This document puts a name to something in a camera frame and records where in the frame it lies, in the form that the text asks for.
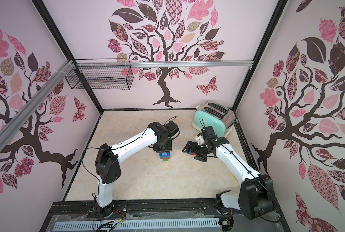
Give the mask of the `long blue lego brick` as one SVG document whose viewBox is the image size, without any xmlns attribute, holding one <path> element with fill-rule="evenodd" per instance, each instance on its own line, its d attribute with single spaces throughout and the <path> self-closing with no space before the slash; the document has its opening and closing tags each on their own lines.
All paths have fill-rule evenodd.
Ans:
<svg viewBox="0 0 345 232">
<path fill-rule="evenodd" d="M 160 153 L 160 157 L 170 157 L 170 153 L 169 152 Z"/>
</svg>

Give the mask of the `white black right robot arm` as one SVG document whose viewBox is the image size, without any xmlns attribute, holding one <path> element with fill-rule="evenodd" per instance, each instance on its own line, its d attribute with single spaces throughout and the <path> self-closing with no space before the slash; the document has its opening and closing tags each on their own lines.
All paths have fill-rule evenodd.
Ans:
<svg viewBox="0 0 345 232">
<path fill-rule="evenodd" d="M 206 162 L 209 155 L 221 160 L 240 184 L 240 192 L 230 190 L 218 193 L 216 198 L 222 208 L 239 210 L 248 220 L 262 217 L 276 208 L 273 181 L 268 175 L 248 165 L 230 145 L 225 137 L 198 144 L 189 141 L 182 152 L 194 154 L 195 159 Z"/>
</svg>

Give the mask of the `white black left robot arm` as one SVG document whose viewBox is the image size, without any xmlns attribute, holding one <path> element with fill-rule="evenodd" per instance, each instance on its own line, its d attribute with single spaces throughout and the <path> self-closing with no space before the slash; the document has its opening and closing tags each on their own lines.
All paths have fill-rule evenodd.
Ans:
<svg viewBox="0 0 345 232">
<path fill-rule="evenodd" d="M 180 130 L 176 123 L 169 121 L 166 124 L 152 122 L 148 127 L 136 136 L 109 146 L 100 146 L 95 161 L 96 178 L 98 179 L 98 191 L 95 197 L 95 207 L 103 213 L 105 210 L 112 211 L 113 188 L 115 181 L 121 176 L 120 165 L 131 155 L 144 148 L 152 148 L 160 155 L 160 159 L 170 159 L 172 141 Z"/>
</svg>

